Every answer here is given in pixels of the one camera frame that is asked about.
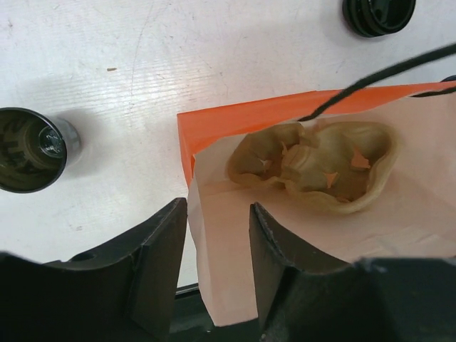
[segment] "table surface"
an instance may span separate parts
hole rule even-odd
[[[0,192],[0,250],[68,260],[186,196],[176,114],[342,88],[452,43],[455,0],[359,38],[339,0],[0,0],[0,107],[70,121],[83,155],[49,188]],[[383,85],[441,81],[456,58]],[[187,234],[179,286],[195,283]]]

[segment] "paper bag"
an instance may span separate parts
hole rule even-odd
[[[328,111],[339,115],[317,119],[319,125],[322,121],[385,123],[403,141],[380,197],[369,208],[350,215],[316,212],[282,190],[242,187],[225,172],[246,133],[308,115],[335,92],[179,114],[199,288],[217,326],[257,317],[248,233],[253,202],[260,202],[280,224],[308,243],[347,262],[364,256],[456,255],[456,94],[402,98],[454,85],[368,88]]]

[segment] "cup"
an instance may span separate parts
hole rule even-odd
[[[0,108],[0,188],[28,193],[54,183],[78,159],[81,140],[66,120]]]

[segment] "black cap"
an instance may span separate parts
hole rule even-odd
[[[416,0],[343,0],[348,25],[360,36],[399,32],[412,18]]]

